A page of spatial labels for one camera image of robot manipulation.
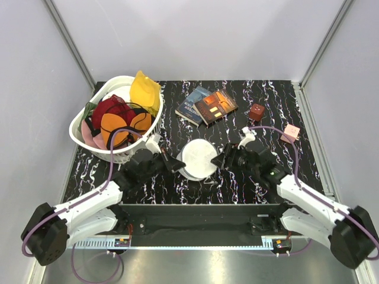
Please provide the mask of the white mesh laundry bag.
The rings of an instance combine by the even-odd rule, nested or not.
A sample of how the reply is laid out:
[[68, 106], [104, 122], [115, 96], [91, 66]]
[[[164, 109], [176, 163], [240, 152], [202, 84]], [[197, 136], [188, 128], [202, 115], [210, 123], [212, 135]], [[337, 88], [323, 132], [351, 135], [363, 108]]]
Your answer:
[[205, 139], [194, 139], [188, 142], [177, 155], [185, 166], [179, 173], [188, 180], [201, 181], [213, 175], [217, 166], [211, 160], [218, 156], [215, 146]]

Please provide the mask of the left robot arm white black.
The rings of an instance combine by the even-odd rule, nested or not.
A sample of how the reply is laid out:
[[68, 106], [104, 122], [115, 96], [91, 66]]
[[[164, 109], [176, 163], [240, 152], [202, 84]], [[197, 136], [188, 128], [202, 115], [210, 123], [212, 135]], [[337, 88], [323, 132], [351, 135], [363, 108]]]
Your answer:
[[21, 234], [23, 255], [47, 266], [78, 241], [109, 231], [122, 234], [128, 226], [127, 214], [119, 206], [122, 199], [155, 175], [183, 167], [185, 163], [165, 149], [158, 153], [138, 150], [97, 188], [64, 204], [39, 205]]

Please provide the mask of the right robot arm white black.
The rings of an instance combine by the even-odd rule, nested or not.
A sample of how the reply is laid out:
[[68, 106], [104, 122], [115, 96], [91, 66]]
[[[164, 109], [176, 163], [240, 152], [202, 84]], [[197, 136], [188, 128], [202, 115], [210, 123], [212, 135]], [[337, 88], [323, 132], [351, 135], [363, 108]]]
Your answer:
[[322, 195], [278, 164], [265, 147], [250, 141], [229, 143], [211, 160], [220, 169], [241, 170], [255, 182], [290, 201], [269, 219], [274, 234], [292, 231], [329, 248], [344, 266], [356, 269], [378, 249], [378, 234], [367, 210], [354, 209]]

